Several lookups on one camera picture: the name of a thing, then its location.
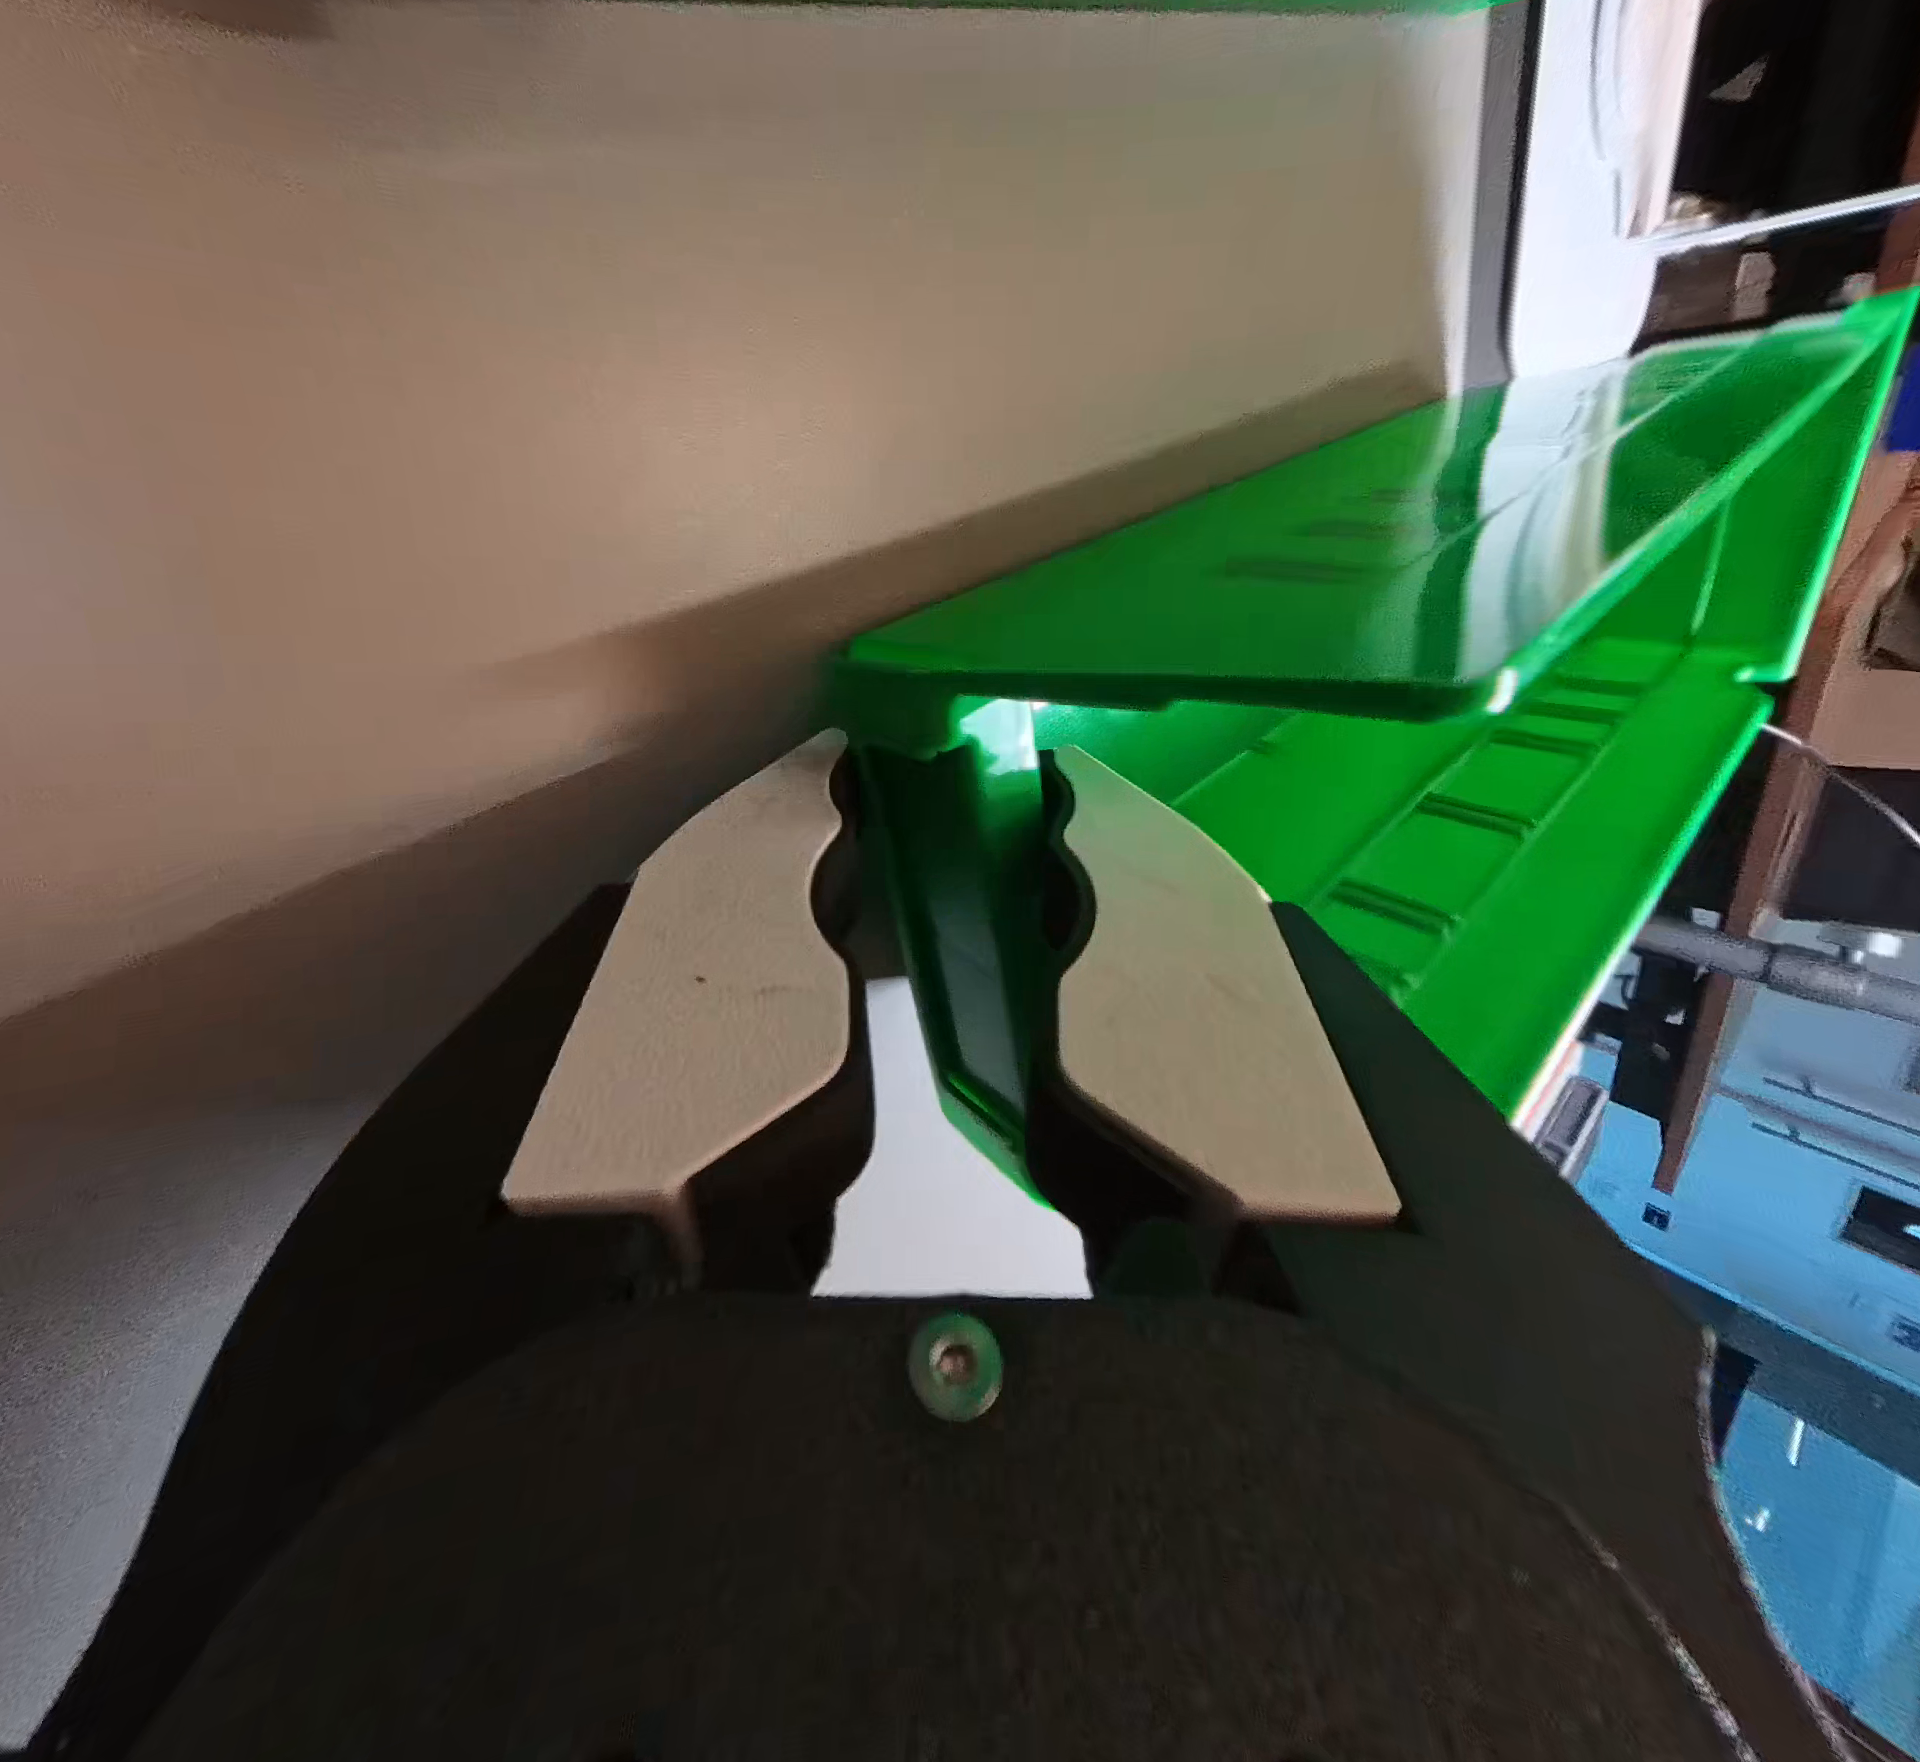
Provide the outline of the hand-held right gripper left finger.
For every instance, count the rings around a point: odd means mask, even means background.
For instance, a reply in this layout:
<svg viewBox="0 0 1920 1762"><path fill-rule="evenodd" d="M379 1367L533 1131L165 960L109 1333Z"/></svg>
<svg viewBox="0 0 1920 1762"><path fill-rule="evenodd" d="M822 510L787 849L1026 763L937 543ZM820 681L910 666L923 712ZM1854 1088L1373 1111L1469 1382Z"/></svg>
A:
<svg viewBox="0 0 1920 1762"><path fill-rule="evenodd" d="M633 872L506 1166L521 1218L635 1218L689 1284L812 1284L875 1141L856 788L825 729Z"/></svg>

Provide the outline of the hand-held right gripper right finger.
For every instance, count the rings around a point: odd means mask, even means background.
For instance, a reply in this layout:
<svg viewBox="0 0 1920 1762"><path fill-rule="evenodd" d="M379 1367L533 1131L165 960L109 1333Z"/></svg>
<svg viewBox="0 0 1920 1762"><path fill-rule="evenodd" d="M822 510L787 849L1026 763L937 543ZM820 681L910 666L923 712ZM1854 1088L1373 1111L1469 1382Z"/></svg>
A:
<svg viewBox="0 0 1920 1762"><path fill-rule="evenodd" d="M1140 1242L1213 1276L1244 1229L1403 1219L1261 883L1079 745L1050 754L1048 852L1074 914L1035 1054L1029 1170L1091 1280Z"/></svg>

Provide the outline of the grey desk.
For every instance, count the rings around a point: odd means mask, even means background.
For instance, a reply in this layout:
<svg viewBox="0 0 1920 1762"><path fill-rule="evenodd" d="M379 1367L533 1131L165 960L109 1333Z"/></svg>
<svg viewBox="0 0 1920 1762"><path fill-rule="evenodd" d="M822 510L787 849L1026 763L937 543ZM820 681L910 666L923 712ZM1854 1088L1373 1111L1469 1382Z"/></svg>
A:
<svg viewBox="0 0 1920 1762"><path fill-rule="evenodd" d="M329 1159L829 649L1492 368L1511 21L5 0L5 1747Z"/></svg>

